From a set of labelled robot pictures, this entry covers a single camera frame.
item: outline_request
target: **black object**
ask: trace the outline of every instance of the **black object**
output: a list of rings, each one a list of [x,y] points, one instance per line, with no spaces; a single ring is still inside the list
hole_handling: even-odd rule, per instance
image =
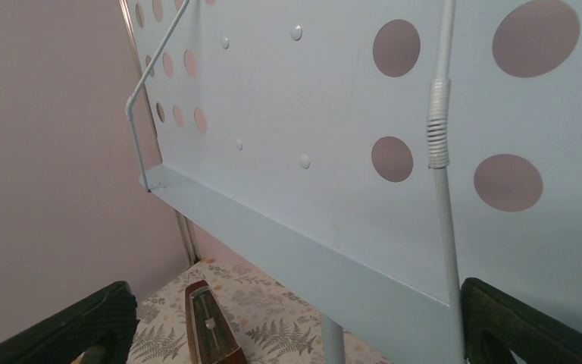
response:
[[[582,334],[477,278],[461,289],[471,364],[582,363]]]
[[[137,301],[118,281],[0,343],[0,364],[123,364],[137,329]]]

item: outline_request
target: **floral tablecloth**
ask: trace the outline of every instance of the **floral tablecloth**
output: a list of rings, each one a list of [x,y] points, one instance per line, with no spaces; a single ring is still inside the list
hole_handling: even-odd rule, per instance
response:
[[[262,271],[207,259],[137,309],[129,363],[189,363],[184,290],[206,280],[247,360],[253,364],[323,363],[320,313]],[[347,364],[390,364],[345,331]]]

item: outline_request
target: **white support leg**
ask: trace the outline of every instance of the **white support leg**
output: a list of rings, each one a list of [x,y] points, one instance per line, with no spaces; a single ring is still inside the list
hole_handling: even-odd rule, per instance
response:
[[[345,337],[343,327],[320,312],[322,347],[326,364],[345,364]]]

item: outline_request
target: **white shelf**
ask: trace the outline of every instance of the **white shelf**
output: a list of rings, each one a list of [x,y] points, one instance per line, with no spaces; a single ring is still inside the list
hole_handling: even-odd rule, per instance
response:
[[[447,362],[447,305],[169,168],[152,192],[393,362]]]

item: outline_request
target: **vertical metal trim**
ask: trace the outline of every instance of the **vertical metal trim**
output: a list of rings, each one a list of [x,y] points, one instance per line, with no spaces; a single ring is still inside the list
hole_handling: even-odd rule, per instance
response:
[[[133,31],[133,19],[130,14],[130,9],[128,8],[127,0],[119,0],[119,5],[121,6],[121,13],[124,16],[124,23],[126,23],[126,31],[128,32],[128,40],[130,41],[130,48],[132,50],[133,60],[135,61],[137,74],[139,77],[142,76],[142,64],[139,61],[139,52],[137,51],[137,45],[135,43],[135,33]],[[157,141],[157,129],[155,128],[155,119],[152,115],[152,109],[150,105],[149,95],[146,91],[146,87],[143,87],[143,98],[146,104],[146,109],[148,110],[149,120],[152,130],[153,138],[155,139],[155,146],[159,154],[159,162],[162,163],[161,150],[159,148],[159,142]],[[182,243],[184,245],[184,250],[186,251],[186,257],[190,265],[199,262],[199,253],[197,250],[197,241],[195,239],[195,234],[192,230],[192,224],[189,220],[180,214],[176,209],[175,218],[177,220],[177,227],[180,229],[180,236],[182,237]]]

